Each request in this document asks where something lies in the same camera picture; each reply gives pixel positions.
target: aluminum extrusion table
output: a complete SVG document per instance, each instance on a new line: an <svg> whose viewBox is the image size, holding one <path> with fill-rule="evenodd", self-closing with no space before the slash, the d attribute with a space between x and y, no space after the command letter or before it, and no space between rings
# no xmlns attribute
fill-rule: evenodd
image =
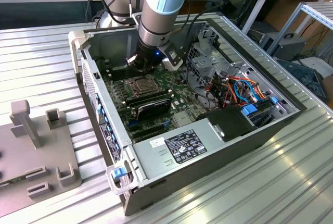
<svg viewBox="0 0 333 224"><path fill-rule="evenodd" d="M27 98L32 116L66 112L83 183L3 217L1 223L332 223L333 112L225 17L207 14L307 108L263 147L125 217L105 177L105 163L72 70L72 24L0 31L0 124L9 102ZM221 49L239 58L227 44Z"/></svg>

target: wire bundle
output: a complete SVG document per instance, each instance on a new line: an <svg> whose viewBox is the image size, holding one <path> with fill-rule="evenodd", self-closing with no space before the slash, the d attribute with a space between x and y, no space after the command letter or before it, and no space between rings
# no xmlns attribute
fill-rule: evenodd
<svg viewBox="0 0 333 224"><path fill-rule="evenodd" d="M238 92L237 84L239 82L242 82L242 83L246 84L249 87L249 89L251 90L253 96L258 101L266 99L266 96L261 92L261 89L260 89L258 83L256 83L255 81L252 81L252 80L247 79L247 78L241 78L241 77L229 77L229 79L236 81L235 84L234 84L235 94L237 95L238 98L245 101L247 104L250 104L250 102L245 97L241 96Z"/></svg>

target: robotic arm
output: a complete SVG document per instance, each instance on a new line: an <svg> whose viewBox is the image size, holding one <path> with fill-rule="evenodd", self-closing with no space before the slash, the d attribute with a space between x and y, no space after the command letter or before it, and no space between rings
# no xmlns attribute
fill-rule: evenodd
<svg viewBox="0 0 333 224"><path fill-rule="evenodd" d="M128 3L115 2L110 7L112 12L129 10ZM139 44L135 55L126 59L129 66L149 70L161 60L170 71L181 66L182 53L169 41L169 37L183 3L184 0L144 0L138 26Z"/></svg>

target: power supply label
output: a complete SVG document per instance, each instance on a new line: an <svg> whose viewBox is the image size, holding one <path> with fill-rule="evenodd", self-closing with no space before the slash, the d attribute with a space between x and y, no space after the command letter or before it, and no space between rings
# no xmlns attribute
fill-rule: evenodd
<svg viewBox="0 0 333 224"><path fill-rule="evenodd" d="M193 129L166 139L165 143L178 164L207 152Z"/></svg>

